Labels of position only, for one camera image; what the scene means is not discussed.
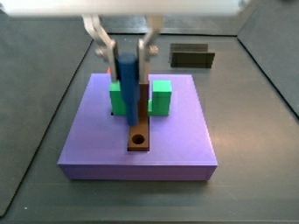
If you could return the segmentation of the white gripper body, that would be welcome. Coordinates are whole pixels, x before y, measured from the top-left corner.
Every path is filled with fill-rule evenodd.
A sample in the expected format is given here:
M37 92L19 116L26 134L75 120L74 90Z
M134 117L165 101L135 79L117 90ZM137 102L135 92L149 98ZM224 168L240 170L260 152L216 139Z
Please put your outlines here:
M222 15L240 14L250 0L0 0L0 10L13 17L57 17L87 14Z

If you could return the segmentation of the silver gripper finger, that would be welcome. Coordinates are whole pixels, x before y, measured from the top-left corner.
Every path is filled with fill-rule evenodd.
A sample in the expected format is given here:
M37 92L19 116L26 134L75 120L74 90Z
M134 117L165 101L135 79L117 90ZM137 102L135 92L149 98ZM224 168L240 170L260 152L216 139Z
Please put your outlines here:
M83 24L89 35L98 44L97 55L110 64L111 80L118 81L118 42L110 38L101 23L99 15L83 15Z
M150 59L158 55L156 39L165 27L165 17L162 15L147 15L147 34L138 40L138 59L139 59L139 82L149 83Z

